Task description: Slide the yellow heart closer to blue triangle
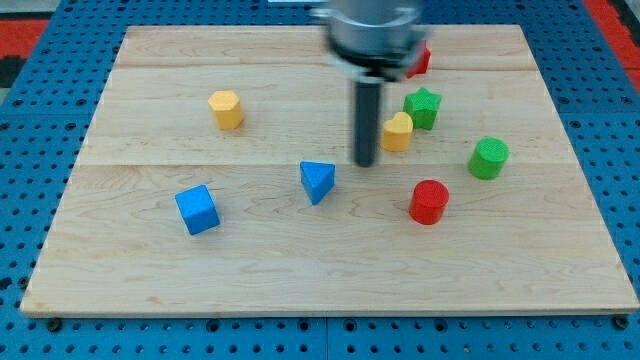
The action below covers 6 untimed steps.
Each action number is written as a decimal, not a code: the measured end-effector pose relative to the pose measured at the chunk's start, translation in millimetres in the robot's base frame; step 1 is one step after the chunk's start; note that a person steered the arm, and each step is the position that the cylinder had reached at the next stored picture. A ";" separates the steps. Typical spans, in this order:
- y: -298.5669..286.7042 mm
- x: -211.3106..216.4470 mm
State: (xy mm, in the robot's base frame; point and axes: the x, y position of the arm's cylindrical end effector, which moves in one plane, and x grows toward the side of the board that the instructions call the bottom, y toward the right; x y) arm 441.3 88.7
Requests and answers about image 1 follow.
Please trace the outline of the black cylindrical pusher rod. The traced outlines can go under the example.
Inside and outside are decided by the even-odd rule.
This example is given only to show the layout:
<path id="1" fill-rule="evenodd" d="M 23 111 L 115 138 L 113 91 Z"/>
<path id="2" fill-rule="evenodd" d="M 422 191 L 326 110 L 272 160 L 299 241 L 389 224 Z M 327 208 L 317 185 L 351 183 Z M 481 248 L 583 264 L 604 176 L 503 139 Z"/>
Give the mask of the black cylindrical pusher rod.
<path id="1" fill-rule="evenodd" d="M 380 82 L 356 82 L 354 85 L 353 160 L 360 167 L 371 167 L 377 154 Z"/>

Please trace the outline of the red block behind arm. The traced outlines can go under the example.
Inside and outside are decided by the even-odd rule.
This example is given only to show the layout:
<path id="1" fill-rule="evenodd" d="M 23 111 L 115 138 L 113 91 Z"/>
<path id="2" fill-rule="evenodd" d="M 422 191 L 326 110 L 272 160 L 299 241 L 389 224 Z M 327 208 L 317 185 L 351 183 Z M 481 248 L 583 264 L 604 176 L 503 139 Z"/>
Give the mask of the red block behind arm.
<path id="1" fill-rule="evenodd" d="M 418 46 L 418 58 L 413 66 L 406 72 L 406 78 L 410 79 L 416 75 L 423 75 L 427 72 L 429 67 L 429 61 L 431 58 L 431 51 L 427 47 L 427 42 L 422 40 Z"/>

